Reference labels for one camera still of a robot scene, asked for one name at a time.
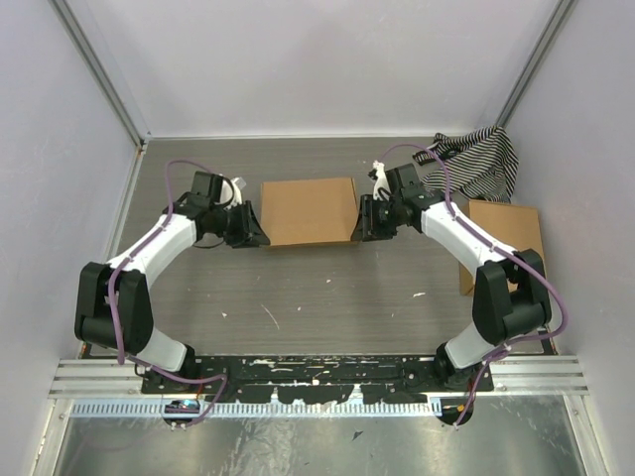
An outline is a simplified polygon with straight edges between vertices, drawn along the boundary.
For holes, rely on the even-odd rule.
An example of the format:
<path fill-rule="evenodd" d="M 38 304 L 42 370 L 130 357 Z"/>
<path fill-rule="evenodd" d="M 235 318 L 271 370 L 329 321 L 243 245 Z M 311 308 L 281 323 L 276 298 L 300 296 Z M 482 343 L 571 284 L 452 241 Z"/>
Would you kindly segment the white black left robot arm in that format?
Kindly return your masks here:
<path fill-rule="evenodd" d="M 164 376 L 180 394 L 206 379 L 189 345 L 161 331 L 154 319 L 150 289 L 185 250 L 207 235 L 234 249 L 269 245 L 243 178 L 195 173 L 190 190 L 169 198 L 158 221 L 138 241 L 106 263 L 90 262 L 80 272 L 74 320 L 75 337 L 116 351 Z"/>

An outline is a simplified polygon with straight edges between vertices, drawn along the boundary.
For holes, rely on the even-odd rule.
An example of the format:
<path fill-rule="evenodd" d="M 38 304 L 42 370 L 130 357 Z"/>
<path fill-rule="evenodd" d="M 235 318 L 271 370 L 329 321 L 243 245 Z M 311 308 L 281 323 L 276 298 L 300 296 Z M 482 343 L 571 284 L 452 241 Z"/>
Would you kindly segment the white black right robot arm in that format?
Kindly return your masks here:
<path fill-rule="evenodd" d="M 374 162 L 368 175 L 373 191 L 360 198 L 352 240 L 390 240 L 399 227 L 409 226 L 443 245 L 473 277 L 471 323 L 434 358 L 439 384 L 458 391 L 478 363 L 550 322 L 542 257 L 496 240 L 444 193 L 425 192 L 412 165 L 388 170 Z"/>

